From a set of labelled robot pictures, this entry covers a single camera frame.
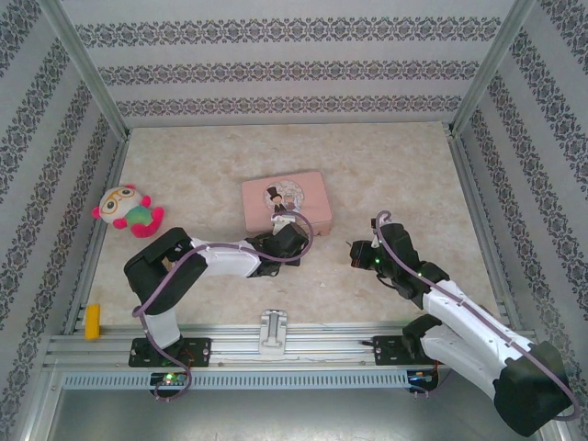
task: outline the bride and groom figure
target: bride and groom figure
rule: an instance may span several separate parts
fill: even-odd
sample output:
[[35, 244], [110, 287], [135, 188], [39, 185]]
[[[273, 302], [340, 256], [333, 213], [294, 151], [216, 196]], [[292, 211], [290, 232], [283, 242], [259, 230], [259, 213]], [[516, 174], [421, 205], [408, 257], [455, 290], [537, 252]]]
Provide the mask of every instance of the bride and groom figure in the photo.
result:
[[282, 213], [284, 211], [300, 212], [300, 204], [298, 199], [290, 194], [286, 194], [284, 198], [277, 193], [275, 187], [269, 187], [267, 190], [270, 200], [274, 203], [274, 213]]

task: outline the enclosure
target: enclosure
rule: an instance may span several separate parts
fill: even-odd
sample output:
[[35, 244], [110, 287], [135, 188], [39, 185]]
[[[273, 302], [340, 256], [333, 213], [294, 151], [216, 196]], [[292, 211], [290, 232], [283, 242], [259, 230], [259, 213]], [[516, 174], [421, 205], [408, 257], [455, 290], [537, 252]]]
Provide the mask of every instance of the enclosure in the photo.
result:
[[[372, 238], [383, 209], [476, 303], [560, 351], [582, 414], [533, 439], [588, 437], [583, 0], [0, 9], [0, 439], [241, 439], [240, 426], [245, 439], [522, 439], [461, 377], [435, 397], [443, 410], [385, 390], [401, 369], [376, 369], [357, 344], [424, 314], [350, 266], [349, 244]], [[107, 227], [92, 208], [133, 184], [165, 208], [153, 238], [179, 226], [234, 242], [250, 235], [242, 182], [311, 170], [323, 175], [331, 233], [278, 277], [195, 284], [177, 319], [184, 335], [212, 338], [204, 383], [182, 411], [151, 406], [149, 369], [128, 366], [141, 327], [122, 268], [152, 239]], [[84, 340], [91, 303], [96, 342]], [[256, 352], [267, 309], [288, 313], [280, 359]], [[238, 391], [233, 381], [253, 373], [269, 382]], [[343, 424], [353, 415], [370, 423]]]

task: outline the toy's eye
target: toy's eye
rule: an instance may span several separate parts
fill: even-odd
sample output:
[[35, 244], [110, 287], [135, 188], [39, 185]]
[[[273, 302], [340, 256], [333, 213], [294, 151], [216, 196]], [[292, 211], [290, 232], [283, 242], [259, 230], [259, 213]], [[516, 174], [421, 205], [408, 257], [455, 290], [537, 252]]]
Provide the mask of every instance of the toy's eye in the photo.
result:
[[132, 188], [123, 188], [122, 190], [119, 190], [119, 195], [123, 196], [124, 198], [130, 198], [131, 196], [134, 196], [134, 194], [135, 190]]
[[106, 203], [102, 206], [102, 209], [100, 211], [102, 211], [103, 214], [112, 214], [117, 210], [118, 207], [119, 204], [117, 203], [117, 201], [113, 198], [109, 198], [106, 201]]

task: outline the stuffed toy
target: stuffed toy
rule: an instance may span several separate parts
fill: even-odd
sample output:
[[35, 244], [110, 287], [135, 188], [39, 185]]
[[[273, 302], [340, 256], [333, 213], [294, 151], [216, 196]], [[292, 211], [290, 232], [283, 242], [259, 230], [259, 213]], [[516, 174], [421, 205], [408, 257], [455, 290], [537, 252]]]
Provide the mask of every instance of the stuffed toy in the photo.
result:
[[165, 214], [161, 207], [150, 206], [151, 198], [141, 195], [135, 186], [114, 187], [100, 199], [92, 215], [119, 230], [130, 227], [135, 237], [149, 237], [160, 227]]

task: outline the yellow block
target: yellow block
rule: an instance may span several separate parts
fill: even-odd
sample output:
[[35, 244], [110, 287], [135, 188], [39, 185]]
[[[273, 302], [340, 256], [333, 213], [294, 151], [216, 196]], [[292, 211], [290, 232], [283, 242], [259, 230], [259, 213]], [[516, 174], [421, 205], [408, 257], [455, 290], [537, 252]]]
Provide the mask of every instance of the yellow block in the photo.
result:
[[95, 303], [85, 308], [85, 339], [100, 338], [100, 305]]

